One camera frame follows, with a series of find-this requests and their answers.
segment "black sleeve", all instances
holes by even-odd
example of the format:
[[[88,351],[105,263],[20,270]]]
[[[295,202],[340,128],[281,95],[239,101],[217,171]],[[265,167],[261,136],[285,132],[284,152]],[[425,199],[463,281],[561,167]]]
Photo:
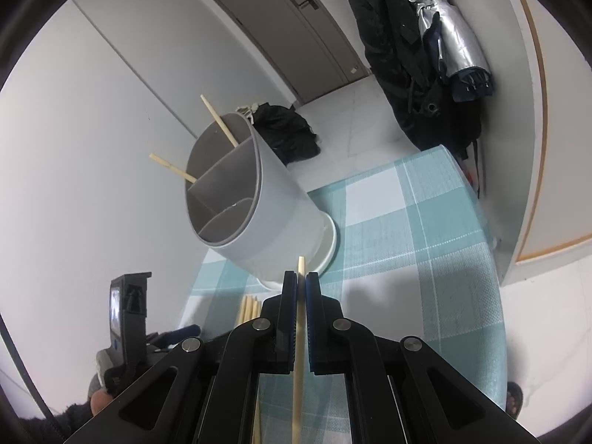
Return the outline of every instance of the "black sleeve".
[[[66,439],[93,417],[91,403],[74,404],[55,418],[66,433]],[[20,419],[21,424],[37,444],[61,444],[58,433],[46,419]]]

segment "cylindrical container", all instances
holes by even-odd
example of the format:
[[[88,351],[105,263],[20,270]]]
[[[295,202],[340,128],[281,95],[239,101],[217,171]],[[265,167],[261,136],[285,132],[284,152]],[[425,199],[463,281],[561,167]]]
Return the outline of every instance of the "cylindrical container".
[[[197,236],[223,257],[278,288],[304,256],[321,273],[336,244],[333,220],[321,212],[267,143],[240,114],[222,117],[239,146],[212,123],[189,156],[189,219]]]

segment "black bag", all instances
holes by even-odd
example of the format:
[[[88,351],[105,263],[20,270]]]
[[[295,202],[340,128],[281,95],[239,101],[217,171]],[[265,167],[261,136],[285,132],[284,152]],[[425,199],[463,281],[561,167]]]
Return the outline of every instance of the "black bag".
[[[319,155],[317,135],[294,110],[264,103],[253,114],[253,126],[284,165]]]
[[[348,0],[372,72],[395,118],[420,150],[444,145],[467,158],[481,134],[478,102],[457,103],[424,49],[408,0]]]

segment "silver umbrella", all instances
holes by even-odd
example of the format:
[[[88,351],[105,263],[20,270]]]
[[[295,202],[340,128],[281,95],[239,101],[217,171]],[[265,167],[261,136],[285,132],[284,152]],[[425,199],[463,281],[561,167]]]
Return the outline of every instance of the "silver umbrella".
[[[459,9],[448,0],[409,0],[419,17],[419,31],[442,80],[453,85],[457,101],[493,93],[491,72],[481,45]]]

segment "door handle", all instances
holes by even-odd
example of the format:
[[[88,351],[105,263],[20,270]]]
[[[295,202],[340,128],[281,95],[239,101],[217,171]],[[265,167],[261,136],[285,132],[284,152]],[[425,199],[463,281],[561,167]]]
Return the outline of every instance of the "door handle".
[[[315,10],[319,9],[319,5],[314,0],[304,0],[302,3],[298,3],[298,8],[305,8],[307,5],[312,6]]]

